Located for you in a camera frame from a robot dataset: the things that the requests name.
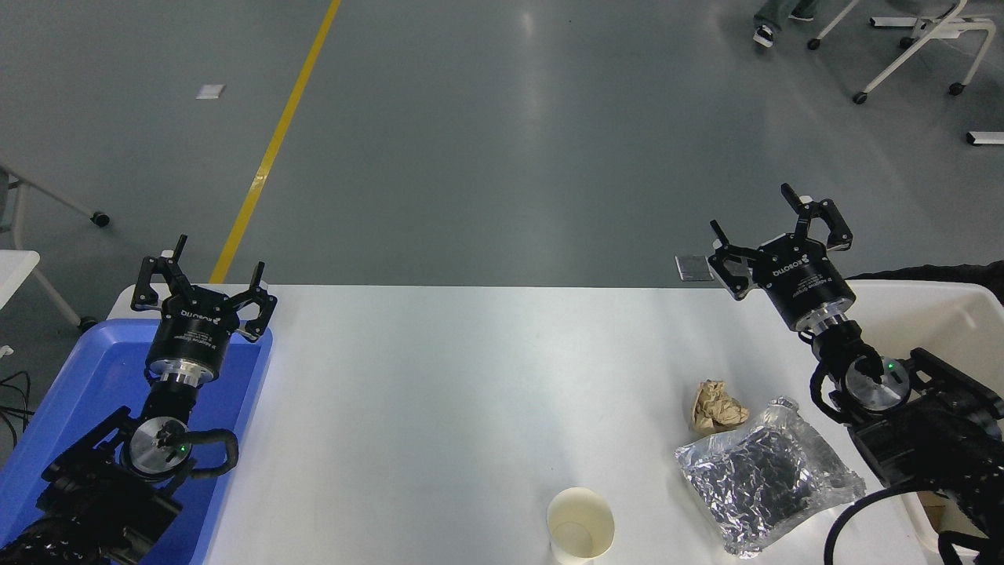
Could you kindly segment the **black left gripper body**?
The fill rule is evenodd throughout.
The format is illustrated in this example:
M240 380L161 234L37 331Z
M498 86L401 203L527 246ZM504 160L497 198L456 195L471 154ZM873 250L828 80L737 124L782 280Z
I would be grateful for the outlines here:
M146 358L147 369L165 371L173 361L221 370L238 318L225 293L196 287L190 297L173 294L162 302L161 322Z

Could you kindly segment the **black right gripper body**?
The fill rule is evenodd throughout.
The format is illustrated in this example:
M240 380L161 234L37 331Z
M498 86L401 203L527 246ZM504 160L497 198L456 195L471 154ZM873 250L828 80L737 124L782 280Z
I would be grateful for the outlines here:
M764 289L789 330L806 330L807 318L816 311L828 317L847 312L856 300L820 241L779 235L757 251L763 257L753 261L753 282Z

